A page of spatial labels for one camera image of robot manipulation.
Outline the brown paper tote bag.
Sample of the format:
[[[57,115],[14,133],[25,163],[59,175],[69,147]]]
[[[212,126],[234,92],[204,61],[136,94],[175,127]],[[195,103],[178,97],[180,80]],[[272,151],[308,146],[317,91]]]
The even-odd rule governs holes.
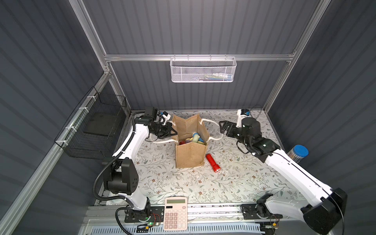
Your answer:
[[[219,141],[223,138],[223,134],[220,134],[218,138],[210,136],[204,122],[211,122],[217,126],[219,124],[213,120],[201,118],[199,114],[187,119],[174,115],[168,122],[172,123],[172,126],[178,132],[178,135],[168,137],[166,141],[160,141],[159,143],[166,144],[172,142],[175,144],[175,160],[177,168],[203,166],[209,143],[212,141]],[[206,145],[201,145],[192,141],[188,144],[179,145],[181,141],[185,141],[187,138],[192,138],[193,133],[198,133]]]

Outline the blue flashlight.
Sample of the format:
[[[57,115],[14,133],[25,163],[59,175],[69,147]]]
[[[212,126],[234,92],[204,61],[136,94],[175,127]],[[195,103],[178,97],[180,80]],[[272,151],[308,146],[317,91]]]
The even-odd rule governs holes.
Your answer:
[[[201,139],[198,133],[193,133],[192,142],[198,143],[198,142],[203,142],[203,140]]]

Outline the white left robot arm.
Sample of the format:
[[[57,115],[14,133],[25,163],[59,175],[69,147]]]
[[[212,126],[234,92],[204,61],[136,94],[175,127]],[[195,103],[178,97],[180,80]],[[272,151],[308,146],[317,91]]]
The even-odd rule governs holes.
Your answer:
[[[150,202],[138,189],[139,175],[134,159],[150,134],[158,139],[177,135],[171,119],[167,112],[132,118],[128,136],[113,154],[113,158],[106,163],[106,169],[102,174],[104,188],[110,192],[103,201],[126,201],[133,210],[146,210]]]

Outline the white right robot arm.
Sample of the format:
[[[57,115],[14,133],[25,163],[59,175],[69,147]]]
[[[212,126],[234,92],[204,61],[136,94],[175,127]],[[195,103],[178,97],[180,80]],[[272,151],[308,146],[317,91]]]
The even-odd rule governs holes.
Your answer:
[[[266,193],[256,202],[255,211],[259,218],[285,215],[304,221],[321,235],[327,235],[338,222],[344,221],[347,194],[340,188],[332,189],[322,183],[294,162],[274,141],[262,137],[256,119],[246,117],[240,124],[220,121],[219,128],[221,134],[237,139],[248,153],[279,172],[305,198],[292,201]]]

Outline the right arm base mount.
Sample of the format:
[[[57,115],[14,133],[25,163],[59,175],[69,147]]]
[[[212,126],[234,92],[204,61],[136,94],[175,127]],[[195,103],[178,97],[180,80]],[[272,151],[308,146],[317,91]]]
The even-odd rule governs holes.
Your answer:
[[[255,220],[255,219],[282,219],[283,215],[281,214],[272,214],[269,210],[257,203],[250,204],[241,204],[240,210],[242,212],[243,218],[246,220]]]

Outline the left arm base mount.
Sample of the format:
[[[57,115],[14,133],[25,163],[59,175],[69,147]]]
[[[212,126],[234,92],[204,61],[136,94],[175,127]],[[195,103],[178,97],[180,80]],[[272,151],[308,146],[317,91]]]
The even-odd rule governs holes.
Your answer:
[[[134,211],[127,207],[125,210],[125,223],[163,222],[165,214],[164,206],[147,207],[143,211]]]

